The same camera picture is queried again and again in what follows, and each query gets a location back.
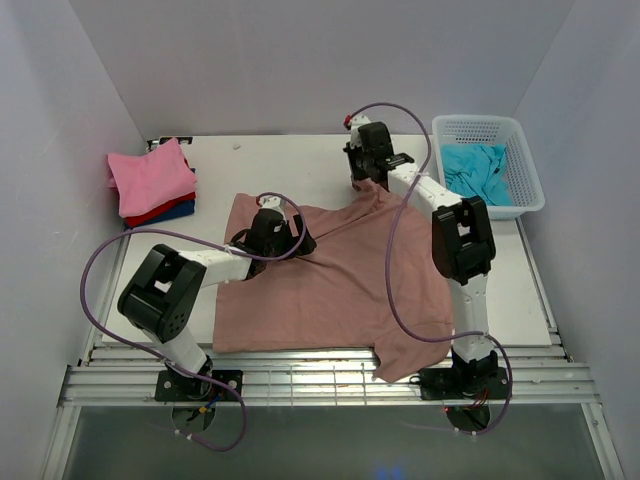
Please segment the folded pink t shirt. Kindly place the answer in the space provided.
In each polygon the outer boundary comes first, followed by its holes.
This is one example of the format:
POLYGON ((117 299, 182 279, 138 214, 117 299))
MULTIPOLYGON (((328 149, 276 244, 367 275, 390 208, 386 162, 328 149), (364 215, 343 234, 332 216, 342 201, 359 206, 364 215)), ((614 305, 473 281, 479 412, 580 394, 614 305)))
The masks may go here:
POLYGON ((109 153, 107 165, 109 186, 118 193, 122 218, 147 214, 196 191, 197 177, 176 138, 143 156, 109 153))

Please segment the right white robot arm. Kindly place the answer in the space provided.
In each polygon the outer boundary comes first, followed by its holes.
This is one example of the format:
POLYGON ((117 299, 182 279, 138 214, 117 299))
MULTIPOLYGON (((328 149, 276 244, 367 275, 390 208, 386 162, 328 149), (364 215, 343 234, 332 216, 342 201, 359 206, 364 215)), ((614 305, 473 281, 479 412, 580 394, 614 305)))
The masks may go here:
POLYGON ((451 367, 424 375, 422 387, 439 396, 474 397, 504 372, 488 325, 486 288, 496 246, 486 204, 448 190, 412 157, 395 152, 384 123, 353 114, 344 125, 353 179, 371 180, 400 196, 398 214, 413 206, 431 222, 432 260, 449 284, 454 331, 442 339, 451 346, 451 367))

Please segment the folded blue t shirt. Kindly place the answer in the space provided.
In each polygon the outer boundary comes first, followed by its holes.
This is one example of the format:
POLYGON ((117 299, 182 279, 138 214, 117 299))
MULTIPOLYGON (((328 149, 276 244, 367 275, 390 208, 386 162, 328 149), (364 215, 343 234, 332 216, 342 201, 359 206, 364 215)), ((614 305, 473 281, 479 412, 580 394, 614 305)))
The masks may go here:
POLYGON ((128 228, 192 215, 197 177, 186 165, 149 169, 122 191, 120 216, 128 228))

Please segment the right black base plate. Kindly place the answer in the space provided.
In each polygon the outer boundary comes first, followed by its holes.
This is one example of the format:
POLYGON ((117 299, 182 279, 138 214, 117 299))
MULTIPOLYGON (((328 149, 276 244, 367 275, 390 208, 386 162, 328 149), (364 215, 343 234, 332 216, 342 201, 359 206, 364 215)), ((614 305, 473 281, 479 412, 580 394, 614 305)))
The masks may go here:
POLYGON ((451 368, 423 368, 409 379, 422 400, 505 400, 510 379, 504 368, 476 378, 464 377, 451 368))

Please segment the white plastic basket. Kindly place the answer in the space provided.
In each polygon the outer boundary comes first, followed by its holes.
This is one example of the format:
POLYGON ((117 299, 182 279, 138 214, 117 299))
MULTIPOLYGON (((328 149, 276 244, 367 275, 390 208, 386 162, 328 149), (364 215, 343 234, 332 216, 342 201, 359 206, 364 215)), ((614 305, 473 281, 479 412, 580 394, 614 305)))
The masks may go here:
POLYGON ((538 211, 544 206, 541 184, 518 121, 491 115, 441 115, 433 119, 432 129, 433 156, 442 186, 446 187, 440 152, 444 145, 504 144, 507 156, 505 180, 513 205, 487 205, 489 218, 511 220, 525 212, 538 211))

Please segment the dusty pink t shirt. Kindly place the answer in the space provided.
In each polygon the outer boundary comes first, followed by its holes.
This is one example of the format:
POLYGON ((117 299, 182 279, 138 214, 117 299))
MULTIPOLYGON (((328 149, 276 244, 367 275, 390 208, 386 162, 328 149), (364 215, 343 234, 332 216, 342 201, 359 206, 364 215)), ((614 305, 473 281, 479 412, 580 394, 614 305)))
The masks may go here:
POLYGON ((386 382, 447 356, 451 296, 430 221, 412 206, 398 214, 400 197, 370 181, 360 188, 342 209, 303 207, 312 254, 219 286, 215 352, 371 348, 386 382))

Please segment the turquoise t shirt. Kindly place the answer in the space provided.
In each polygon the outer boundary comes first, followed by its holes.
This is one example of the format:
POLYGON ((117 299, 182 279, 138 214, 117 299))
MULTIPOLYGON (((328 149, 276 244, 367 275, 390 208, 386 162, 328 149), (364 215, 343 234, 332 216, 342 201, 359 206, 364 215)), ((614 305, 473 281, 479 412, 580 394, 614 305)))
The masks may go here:
POLYGON ((449 190, 465 198, 479 196, 488 206, 513 205, 505 180, 504 144, 448 144, 440 152, 449 190))

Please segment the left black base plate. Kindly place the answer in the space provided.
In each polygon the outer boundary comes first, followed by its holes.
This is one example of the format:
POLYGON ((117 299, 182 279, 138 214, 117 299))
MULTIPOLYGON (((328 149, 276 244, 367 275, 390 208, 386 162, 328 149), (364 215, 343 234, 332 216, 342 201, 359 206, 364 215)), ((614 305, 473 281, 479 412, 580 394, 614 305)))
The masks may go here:
POLYGON ((214 399, 235 401, 235 396, 228 388, 241 394, 243 383, 241 370, 213 370, 211 376, 215 380, 214 384, 183 376, 171 369, 164 369, 157 376, 154 400, 164 403, 207 403, 214 399))

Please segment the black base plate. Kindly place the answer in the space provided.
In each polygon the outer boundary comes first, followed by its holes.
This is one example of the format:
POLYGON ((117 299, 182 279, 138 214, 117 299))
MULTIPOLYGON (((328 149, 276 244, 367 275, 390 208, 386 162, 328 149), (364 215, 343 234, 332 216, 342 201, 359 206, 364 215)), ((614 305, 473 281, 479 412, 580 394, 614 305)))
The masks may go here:
POLYGON ((171 369, 164 369, 157 376, 154 400, 164 403, 207 403, 214 399, 235 401, 235 396, 228 388, 241 394, 243 383, 241 370, 213 370, 211 376, 215 380, 214 384, 183 376, 171 369))
POLYGON ((422 400, 505 400, 510 379, 504 368, 476 378, 464 377, 451 368, 423 368, 409 379, 422 400))

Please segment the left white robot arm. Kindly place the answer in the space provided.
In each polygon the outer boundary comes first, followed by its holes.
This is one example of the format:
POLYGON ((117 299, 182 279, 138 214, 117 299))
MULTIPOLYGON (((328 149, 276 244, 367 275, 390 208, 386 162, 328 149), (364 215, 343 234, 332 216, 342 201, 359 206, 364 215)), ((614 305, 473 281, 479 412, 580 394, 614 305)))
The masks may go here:
POLYGON ((178 251, 158 244, 121 293, 118 312, 168 359, 169 382, 188 398, 201 399, 212 387, 212 361, 187 327, 200 290, 252 279, 271 258, 312 253, 316 242, 303 216, 296 214, 293 220, 297 235, 282 208, 262 207, 251 226, 220 250, 178 251))

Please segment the folded red t shirt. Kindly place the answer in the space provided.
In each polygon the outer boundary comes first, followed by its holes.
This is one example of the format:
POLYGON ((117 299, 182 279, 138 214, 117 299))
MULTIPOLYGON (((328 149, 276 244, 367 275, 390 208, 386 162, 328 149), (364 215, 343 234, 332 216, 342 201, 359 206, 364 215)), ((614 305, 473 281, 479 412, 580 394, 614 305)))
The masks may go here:
POLYGON ((183 195, 169 200, 144 214, 125 217, 124 222, 128 228, 134 228, 188 216, 195 212, 195 200, 195 193, 183 195))

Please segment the aluminium frame rail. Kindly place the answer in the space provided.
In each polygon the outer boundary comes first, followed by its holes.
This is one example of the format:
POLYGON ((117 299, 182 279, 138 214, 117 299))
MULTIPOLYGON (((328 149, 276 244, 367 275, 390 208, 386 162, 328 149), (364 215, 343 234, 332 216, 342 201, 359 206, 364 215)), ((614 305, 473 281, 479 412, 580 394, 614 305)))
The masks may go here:
MULTIPOLYGON (((515 404, 597 403, 600 395, 585 363, 570 361, 559 343, 509 347, 515 404)), ((252 407, 417 405, 417 386, 404 378, 375 378, 371 351, 320 350, 215 355, 218 369, 243 373, 242 396, 252 407)), ((62 406, 154 405, 161 361, 124 347, 95 348, 67 370, 62 406)))

